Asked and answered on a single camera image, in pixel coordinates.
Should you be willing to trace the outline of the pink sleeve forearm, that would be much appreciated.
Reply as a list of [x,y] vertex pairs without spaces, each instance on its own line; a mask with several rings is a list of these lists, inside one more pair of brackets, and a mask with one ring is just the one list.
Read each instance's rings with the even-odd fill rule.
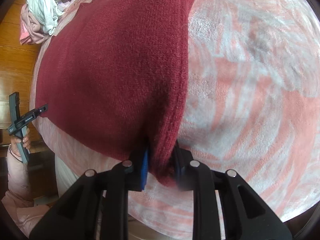
[[29,237],[31,231],[48,212],[47,205],[35,205],[31,197],[27,164],[22,163],[11,146],[7,152],[8,190],[2,203],[18,228]]

